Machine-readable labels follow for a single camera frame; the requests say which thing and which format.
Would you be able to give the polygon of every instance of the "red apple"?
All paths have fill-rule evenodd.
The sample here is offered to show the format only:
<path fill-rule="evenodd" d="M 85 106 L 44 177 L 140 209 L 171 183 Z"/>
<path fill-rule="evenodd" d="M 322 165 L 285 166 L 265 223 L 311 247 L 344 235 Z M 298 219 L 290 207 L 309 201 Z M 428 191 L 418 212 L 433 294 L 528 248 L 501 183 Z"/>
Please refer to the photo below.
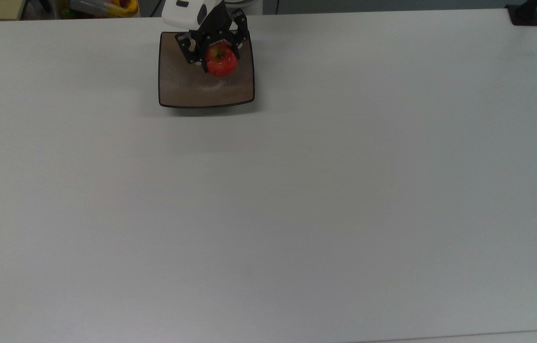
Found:
<path fill-rule="evenodd" d="M 205 61 L 209 74 L 218 78 L 232 74 L 238 64 L 234 51 L 225 41 L 210 45 L 205 54 Z"/>

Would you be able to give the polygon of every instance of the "white table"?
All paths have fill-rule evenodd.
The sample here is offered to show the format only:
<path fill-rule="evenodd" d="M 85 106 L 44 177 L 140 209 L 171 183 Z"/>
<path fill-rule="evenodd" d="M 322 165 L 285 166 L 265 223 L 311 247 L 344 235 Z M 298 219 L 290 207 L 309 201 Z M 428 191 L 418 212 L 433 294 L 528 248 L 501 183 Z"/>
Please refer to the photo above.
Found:
<path fill-rule="evenodd" d="M 159 106 L 163 30 L 0 22 L 0 342 L 537 330 L 537 28 L 250 17 L 213 111 Z"/>

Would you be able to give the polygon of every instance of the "brown plate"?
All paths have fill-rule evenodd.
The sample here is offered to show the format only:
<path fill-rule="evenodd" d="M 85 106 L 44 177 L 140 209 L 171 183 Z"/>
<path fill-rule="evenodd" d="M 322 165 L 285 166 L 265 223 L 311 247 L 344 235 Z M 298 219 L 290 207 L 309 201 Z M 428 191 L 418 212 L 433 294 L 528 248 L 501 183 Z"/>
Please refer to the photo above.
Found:
<path fill-rule="evenodd" d="M 229 76 L 216 78 L 204 72 L 201 66 L 188 64 L 175 41 L 178 33 L 163 32 L 160 35 L 158 94 L 162 106 L 197 109 L 253 101 L 255 76 L 249 40 L 245 40 L 239 49 L 241 58 L 236 70 Z"/>

